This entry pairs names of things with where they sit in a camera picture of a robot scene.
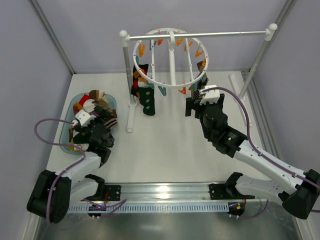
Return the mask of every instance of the gray wall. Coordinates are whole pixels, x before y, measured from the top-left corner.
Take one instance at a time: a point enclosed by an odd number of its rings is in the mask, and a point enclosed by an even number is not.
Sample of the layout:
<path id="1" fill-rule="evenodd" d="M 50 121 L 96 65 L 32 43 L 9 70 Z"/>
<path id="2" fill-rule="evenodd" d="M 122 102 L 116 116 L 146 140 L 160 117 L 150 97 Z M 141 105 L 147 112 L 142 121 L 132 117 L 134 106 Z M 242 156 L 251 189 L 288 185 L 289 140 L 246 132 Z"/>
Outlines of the gray wall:
<path id="1" fill-rule="evenodd" d="M 319 12 L 319 0 L 297 1 L 255 77 L 284 160 L 318 172 Z M 320 215 L 316 218 L 319 228 Z"/>
<path id="2" fill-rule="evenodd" d="M 38 0 L 76 72 L 124 72 L 120 30 L 132 36 L 158 28 L 189 33 L 261 31 L 285 0 Z M 249 68 L 262 36 L 202 38 L 209 68 Z M 149 42 L 141 63 L 150 63 Z M 192 46 L 193 65 L 197 46 Z M 157 70 L 168 70 L 168 49 L 156 46 Z M 186 69 L 178 47 L 176 70 Z"/>
<path id="3" fill-rule="evenodd" d="M 43 118 L 59 117 L 71 75 L 27 0 L 0 7 L 0 233 L 21 239 L 27 202 L 51 147 L 33 133 Z M 53 140 L 57 125 L 40 128 Z"/>

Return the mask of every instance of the cable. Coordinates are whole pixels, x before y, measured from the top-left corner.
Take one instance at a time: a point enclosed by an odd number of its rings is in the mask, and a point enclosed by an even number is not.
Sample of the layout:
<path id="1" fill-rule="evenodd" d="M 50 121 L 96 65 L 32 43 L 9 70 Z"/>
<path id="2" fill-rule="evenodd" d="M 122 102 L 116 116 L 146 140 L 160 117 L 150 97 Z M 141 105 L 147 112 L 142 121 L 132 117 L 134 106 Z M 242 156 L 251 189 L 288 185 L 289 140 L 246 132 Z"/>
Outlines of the cable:
<path id="1" fill-rule="evenodd" d="M 34 134 L 35 136 L 40 139 L 42 142 L 46 143 L 46 144 L 50 144 L 50 145 L 53 145 L 53 146 L 63 146 L 63 147 L 73 147 L 73 148 L 76 148 L 78 149 L 82 154 L 83 154 L 83 157 L 74 162 L 73 164 L 71 164 L 70 166 L 68 166 L 65 170 L 63 170 L 53 181 L 51 187 L 50 187 L 50 190 L 49 190 L 49 194 L 48 194 L 48 201 L 47 201 L 47 204 L 46 204 L 46 213 L 45 213 L 45 218 L 46 218 L 46 221 L 48 224 L 51 224 L 51 221 L 50 221 L 50 207 L 51 207 L 51 200 L 52 200 L 52 195 L 53 195 L 53 192 L 54 192 L 54 188 L 59 180 L 59 178 L 65 174 L 68 170 L 70 170 L 71 168 L 73 168 L 74 166 L 78 165 L 79 163 L 81 163 L 85 157 L 86 157 L 86 154 L 85 154 L 85 151 L 80 148 L 79 146 L 77 145 L 73 145 L 73 144 L 65 144 L 65 143 L 55 143 L 55 142 L 52 142 L 52 141 L 48 141 L 44 138 L 42 138 L 39 133 L 38 133 L 38 126 L 39 124 L 43 123 L 43 122 L 47 122 L 47 121 L 56 121 L 56 122 L 61 122 L 61 123 L 66 123 L 66 124 L 73 124 L 71 121 L 65 121 L 65 120 L 61 120 L 61 119 L 57 119 L 57 118 L 45 118 L 45 119 L 42 119 L 40 121 L 38 121 L 35 125 L 34 125 Z M 119 209 L 119 207 L 117 206 L 122 206 L 125 202 L 126 202 L 126 199 L 121 201 L 121 202 L 118 202 L 117 204 L 114 204 L 114 205 L 108 205 L 108 206 L 100 206 L 90 200 L 87 200 L 87 199 L 84 199 L 85 201 L 97 206 L 97 209 L 106 209 L 106 208 L 112 208 L 112 207 L 116 207 L 115 210 L 112 211 L 112 213 L 114 213 L 114 211 L 116 211 L 117 209 Z"/>
<path id="2" fill-rule="evenodd" d="M 255 218 L 259 217 L 260 215 L 262 215 L 267 210 L 268 205 L 269 205 L 269 200 L 267 199 L 266 203 L 265 203 L 265 206 L 264 206 L 264 209 L 261 212 L 259 212 L 258 214 L 253 215 L 253 216 L 238 216 L 238 215 L 236 216 L 236 215 L 229 214 L 229 217 L 233 217 L 233 218 L 237 218 L 237 219 L 243 219 L 243 220 L 255 219 Z"/>
<path id="3" fill-rule="evenodd" d="M 300 176 L 298 174 L 296 174 L 295 172 L 293 171 L 290 171 L 288 169 L 286 169 L 285 167 L 281 166 L 280 164 L 278 164 L 277 162 L 273 161 L 271 158 L 269 158 L 268 156 L 264 155 L 262 152 L 260 152 L 257 147 L 254 145 L 252 139 L 251 139 L 251 135 L 250 135 L 250 123 L 249 123 L 249 114 L 247 112 L 247 109 L 245 107 L 245 105 L 242 103 L 242 101 L 240 100 L 240 98 L 231 90 L 227 89 L 227 88 L 224 88 L 224 87 L 210 87 L 210 88 L 207 88 L 207 89 L 204 89 L 202 92 L 203 93 L 206 93 L 206 92 L 209 92 L 211 90 L 222 90 L 224 92 L 227 92 L 228 94 L 232 95 L 236 101 L 239 103 L 239 105 L 241 106 L 243 112 L 244 112 L 244 115 L 245 115 L 245 122 L 246 122 L 246 134 L 247 134 L 247 138 L 248 138 L 248 141 L 251 145 L 251 147 L 260 155 L 262 156 L 264 159 L 266 159 L 268 162 L 272 163 L 273 165 L 275 165 L 276 167 L 280 168 L 281 170 L 287 172 L 288 174 L 294 176 L 294 177 L 297 177 L 303 181 L 305 181 L 306 183 L 314 186 L 315 188 L 317 189 L 320 189 L 320 186 L 315 184 L 314 182 L 310 181 L 309 179 L 306 179 L 305 177 L 303 176 Z"/>

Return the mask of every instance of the horizontal bar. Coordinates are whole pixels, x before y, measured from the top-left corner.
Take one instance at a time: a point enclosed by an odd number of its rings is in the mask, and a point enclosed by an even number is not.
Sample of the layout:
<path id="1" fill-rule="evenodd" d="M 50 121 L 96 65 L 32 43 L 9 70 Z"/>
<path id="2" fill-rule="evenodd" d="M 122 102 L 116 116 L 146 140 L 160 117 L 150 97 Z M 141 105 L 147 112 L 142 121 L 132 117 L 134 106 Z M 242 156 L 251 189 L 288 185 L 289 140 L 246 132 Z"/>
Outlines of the horizontal bar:
<path id="1" fill-rule="evenodd" d="M 211 32 L 211 33 L 183 33 L 174 34 L 175 38 L 204 38 L 204 37 L 226 37 L 226 36 L 251 36 L 251 35 L 265 35 L 266 30 L 263 31 L 232 31 L 232 32 Z M 151 39 L 169 39 L 170 35 L 143 35 L 143 36 L 128 36 L 128 40 L 151 40 Z"/>

